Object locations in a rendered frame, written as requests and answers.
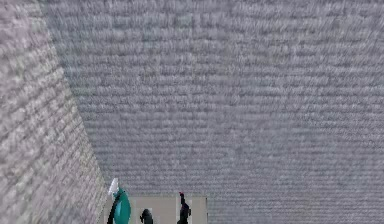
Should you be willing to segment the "black bottle with red tip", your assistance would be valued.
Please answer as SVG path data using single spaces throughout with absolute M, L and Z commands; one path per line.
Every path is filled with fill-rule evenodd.
M 180 192 L 179 196 L 180 196 L 181 208 L 180 208 L 180 213 L 179 213 L 180 218 L 179 218 L 177 224 L 188 224 L 188 217 L 191 215 L 191 209 L 190 209 L 189 205 L 186 203 L 184 193 Z

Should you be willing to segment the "small black round object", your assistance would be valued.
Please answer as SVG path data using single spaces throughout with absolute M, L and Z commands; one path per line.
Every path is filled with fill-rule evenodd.
M 144 209 L 141 216 L 140 221 L 142 224 L 154 224 L 153 217 L 149 209 Z

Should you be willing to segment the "teal spray bottle white nozzle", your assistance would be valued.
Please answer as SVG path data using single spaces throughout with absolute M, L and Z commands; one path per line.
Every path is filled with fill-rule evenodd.
M 112 199 L 107 224 L 129 224 L 131 205 L 127 192 L 119 186 L 119 180 L 114 178 L 108 190 Z

